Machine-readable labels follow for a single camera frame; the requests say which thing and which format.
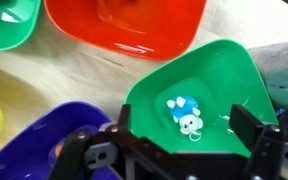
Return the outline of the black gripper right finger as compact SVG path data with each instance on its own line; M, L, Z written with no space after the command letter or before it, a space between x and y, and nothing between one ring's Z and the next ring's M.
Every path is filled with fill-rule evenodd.
M248 151L252 151L264 124L244 106L231 106L229 126Z

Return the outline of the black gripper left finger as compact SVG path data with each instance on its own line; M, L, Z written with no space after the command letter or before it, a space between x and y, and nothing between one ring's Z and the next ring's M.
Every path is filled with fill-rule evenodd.
M118 120L118 125L125 129L128 127L129 117L131 113L131 105L130 104L124 104L120 111L120 116Z

